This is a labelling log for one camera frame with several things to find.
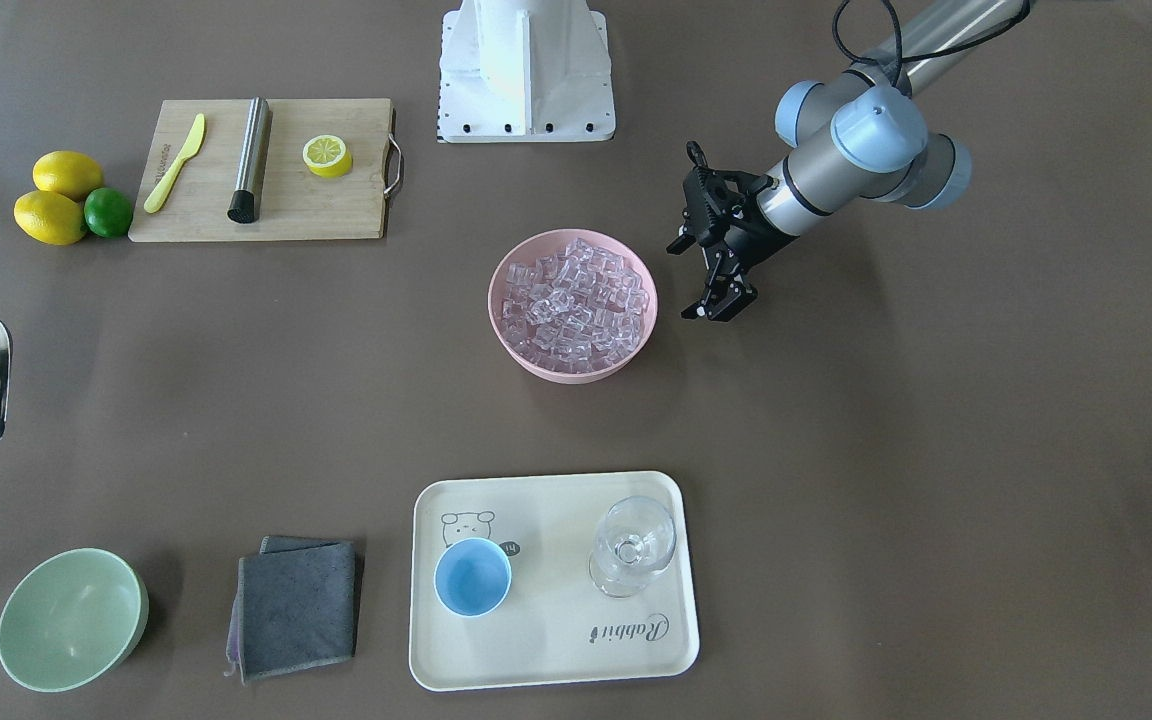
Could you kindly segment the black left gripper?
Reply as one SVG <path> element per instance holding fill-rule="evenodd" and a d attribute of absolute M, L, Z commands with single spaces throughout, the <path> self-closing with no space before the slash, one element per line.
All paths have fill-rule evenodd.
<path fill-rule="evenodd" d="M 730 323 L 759 295 L 746 278 L 748 270 L 772 258 L 797 240 L 764 214 L 758 200 L 776 188 L 776 179 L 745 170 L 708 167 L 699 142 L 685 142 L 692 168 L 684 179 L 684 225 L 666 251 L 681 255 L 691 247 L 717 252 L 719 263 L 707 265 L 700 300 L 687 305 L 685 320 Z"/>

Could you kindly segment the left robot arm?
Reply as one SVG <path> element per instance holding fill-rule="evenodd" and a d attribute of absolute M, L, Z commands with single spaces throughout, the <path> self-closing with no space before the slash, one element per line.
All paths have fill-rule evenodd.
<path fill-rule="evenodd" d="M 931 132 L 914 101 L 970 50 L 1029 17 L 1029 1 L 937 1 L 890 38 L 849 53 L 831 82 L 788 88 L 774 129 L 788 154 L 770 170 L 721 170 L 699 143 L 687 143 L 692 169 L 685 209 L 668 250 L 699 247 L 707 278 L 685 319 L 727 323 L 756 300 L 749 273 L 851 200 L 945 209 L 972 179 L 963 143 Z"/>

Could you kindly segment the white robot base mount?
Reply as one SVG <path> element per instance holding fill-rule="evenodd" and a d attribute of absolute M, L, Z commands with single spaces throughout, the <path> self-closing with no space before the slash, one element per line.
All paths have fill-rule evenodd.
<path fill-rule="evenodd" d="M 585 1 L 463 1 L 444 14 L 435 138 L 582 143 L 617 129 L 607 18 Z"/>

